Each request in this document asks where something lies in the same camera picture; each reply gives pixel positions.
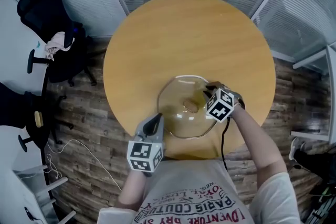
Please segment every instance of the wooden floor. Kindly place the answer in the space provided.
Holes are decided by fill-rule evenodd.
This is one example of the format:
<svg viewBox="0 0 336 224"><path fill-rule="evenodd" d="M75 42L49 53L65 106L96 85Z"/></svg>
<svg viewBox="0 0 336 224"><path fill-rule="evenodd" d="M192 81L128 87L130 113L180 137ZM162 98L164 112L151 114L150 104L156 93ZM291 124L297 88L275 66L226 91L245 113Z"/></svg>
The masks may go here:
<svg viewBox="0 0 336 224"><path fill-rule="evenodd" d="M57 135L64 144L70 139L83 142L101 160L121 186L129 168L125 158L130 136L114 117L106 100L102 68L106 43L97 43L93 51L102 54L90 63L90 70L97 78L92 87L84 73L74 78L74 87L66 82L48 85L48 96L56 99L66 94L56 118L74 124L73 130L58 126ZM291 64L274 59L276 67L276 94L269 115L263 124L265 131L277 143L288 169L293 166L288 159L291 130L326 134L329 124L330 90L328 78L305 68L292 70ZM60 151L51 136L50 147ZM308 142L309 153L324 152L328 145L322 142ZM256 168L246 148L242 146L226 155L227 166L237 187L240 198L249 204L256 193ZM119 190L111 178L90 153L77 142L71 142L61 154L52 154L52 161L68 182L52 193L56 203L63 210L77 212L79 223L96 223L100 208L114 205ZM319 178L304 170L291 169L290 177L297 195L298 206L303 216L310 206L308 192L319 182ZM51 182L56 173L49 173Z"/></svg>

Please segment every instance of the forearm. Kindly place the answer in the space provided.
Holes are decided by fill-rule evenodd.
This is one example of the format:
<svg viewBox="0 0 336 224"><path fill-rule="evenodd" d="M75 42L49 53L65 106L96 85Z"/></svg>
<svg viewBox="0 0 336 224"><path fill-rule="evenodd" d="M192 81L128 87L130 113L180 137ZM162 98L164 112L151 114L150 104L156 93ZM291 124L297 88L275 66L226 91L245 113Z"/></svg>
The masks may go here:
<svg viewBox="0 0 336 224"><path fill-rule="evenodd" d="M244 109L236 106L232 118L257 167L259 186L270 176L287 171L277 145Z"/></svg>
<svg viewBox="0 0 336 224"><path fill-rule="evenodd" d="M131 170L115 207L138 211L143 202L146 179L142 172Z"/></svg>

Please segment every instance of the shoe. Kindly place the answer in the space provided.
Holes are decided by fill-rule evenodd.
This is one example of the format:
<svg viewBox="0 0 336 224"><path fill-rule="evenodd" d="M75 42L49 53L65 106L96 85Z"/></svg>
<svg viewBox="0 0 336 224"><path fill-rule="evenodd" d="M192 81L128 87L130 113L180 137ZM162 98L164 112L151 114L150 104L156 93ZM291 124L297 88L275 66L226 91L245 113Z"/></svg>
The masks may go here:
<svg viewBox="0 0 336 224"><path fill-rule="evenodd" d="M302 150L303 146L304 146L305 142L301 141L298 137L295 137L292 141L292 143L290 144L290 152L288 155L288 158L291 161L295 161L294 159L294 153L296 150Z"/></svg>

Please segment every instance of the transparent pot lid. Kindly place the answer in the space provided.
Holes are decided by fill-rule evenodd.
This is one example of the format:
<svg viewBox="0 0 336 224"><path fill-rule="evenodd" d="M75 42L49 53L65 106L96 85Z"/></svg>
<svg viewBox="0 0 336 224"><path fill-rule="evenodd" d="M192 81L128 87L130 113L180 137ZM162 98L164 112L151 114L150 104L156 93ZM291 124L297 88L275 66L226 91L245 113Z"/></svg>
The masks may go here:
<svg viewBox="0 0 336 224"><path fill-rule="evenodd" d="M164 128L178 138L195 139L206 135L216 121L207 116L203 91L207 80L199 76L177 76L157 97L157 110L163 114Z"/></svg>

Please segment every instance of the black chair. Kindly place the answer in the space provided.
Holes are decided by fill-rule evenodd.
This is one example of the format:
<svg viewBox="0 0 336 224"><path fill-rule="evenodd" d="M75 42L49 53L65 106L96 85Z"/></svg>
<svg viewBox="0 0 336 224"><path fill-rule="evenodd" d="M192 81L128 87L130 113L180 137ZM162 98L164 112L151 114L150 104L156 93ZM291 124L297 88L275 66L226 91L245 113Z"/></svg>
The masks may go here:
<svg viewBox="0 0 336 224"><path fill-rule="evenodd" d="M87 67L87 62L93 55L87 54L88 45L92 43L91 37L86 37L85 29L81 23L73 22L66 13L62 0L20 0L17 4L17 13L21 22L32 29L45 43L49 42L58 32L65 32L65 48L54 55L54 61L34 57L32 50L28 59L27 72L31 73L34 63L48 64L47 76L51 83L68 80L73 85L72 78L84 70L91 81L97 85L96 80Z"/></svg>
<svg viewBox="0 0 336 224"><path fill-rule="evenodd" d="M46 105L44 97L36 96L30 92L18 94L2 83L0 83L0 125L13 126L20 129L26 127L30 138L22 139L18 136L22 149L27 152L26 143L33 141L39 148L43 149L48 141L50 132L57 144L62 141L57 140L55 124L62 124L70 129L73 125L68 122L56 120L54 113L59 107L61 100L66 96L60 96L54 106ZM43 125L38 127L36 124L35 112L41 115Z"/></svg>

